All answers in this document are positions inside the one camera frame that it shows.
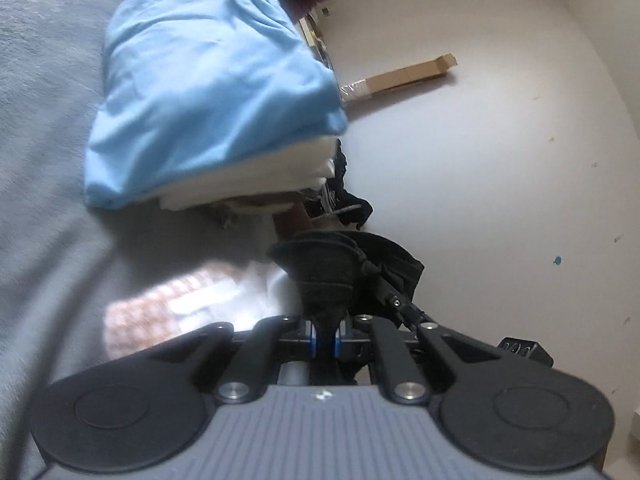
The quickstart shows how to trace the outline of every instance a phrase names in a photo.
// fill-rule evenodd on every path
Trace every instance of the folded blue cloth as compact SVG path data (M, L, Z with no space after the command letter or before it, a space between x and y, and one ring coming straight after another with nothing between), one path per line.
M347 125L332 71L277 0L124 1L104 93L84 176L104 208Z

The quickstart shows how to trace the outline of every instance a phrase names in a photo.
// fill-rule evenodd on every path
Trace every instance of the silver bolt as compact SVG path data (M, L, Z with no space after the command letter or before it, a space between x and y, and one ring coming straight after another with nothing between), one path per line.
M427 388L420 383L406 382L398 384L394 388L394 393L401 399L415 400L423 397L427 393Z
M224 383L218 388L220 397L229 400L240 400L249 393L249 387L244 383Z

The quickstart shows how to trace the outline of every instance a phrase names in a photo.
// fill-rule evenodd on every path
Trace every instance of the fuzzy gray fabric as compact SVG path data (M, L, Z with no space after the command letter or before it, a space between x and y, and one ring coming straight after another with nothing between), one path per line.
M268 245L257 221L225 231L203 210L84 207L102 36L121 1L0 0L2 480L44 466L28 435L28 403L48 381L106 359L111 301L207 259L255 258Z

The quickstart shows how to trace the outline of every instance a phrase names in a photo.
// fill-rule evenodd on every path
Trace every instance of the white fabric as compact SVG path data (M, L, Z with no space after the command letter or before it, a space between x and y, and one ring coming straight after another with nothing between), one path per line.
M163 209L181 210L237 196L318 190L334 176L337 139L298 142L267 155L209 171L154 192Z

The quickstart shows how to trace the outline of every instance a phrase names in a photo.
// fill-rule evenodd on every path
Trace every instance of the bed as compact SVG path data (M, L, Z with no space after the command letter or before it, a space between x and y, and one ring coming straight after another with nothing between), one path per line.
M0 478L43 463L25 412L45 382L106 359L112 301L204 260L259 258L268 222L223 230L202 209L82 202L83 150L101 99L104 27L122 0L0 0Z

